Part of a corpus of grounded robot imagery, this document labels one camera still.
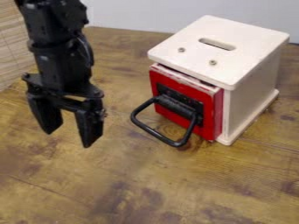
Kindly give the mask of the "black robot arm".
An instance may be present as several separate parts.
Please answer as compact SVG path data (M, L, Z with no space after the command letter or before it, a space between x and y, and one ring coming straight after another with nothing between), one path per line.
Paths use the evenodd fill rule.
M80 0L13 0L29 36L39 72L23 75L27 99L43 131L61 125L64 110L75 114L80 140L89 147L103 135L103 91L92 85L93 52L83 34L89 22Z

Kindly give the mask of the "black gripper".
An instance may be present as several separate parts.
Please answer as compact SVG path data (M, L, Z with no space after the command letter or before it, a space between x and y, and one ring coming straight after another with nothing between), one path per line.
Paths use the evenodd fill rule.
M32 114L49 135L63 124L61 109L76 111L83 147L103 136L103 91L91 83L93 52L84 36L60 43L28 41L37 73L23 76Z

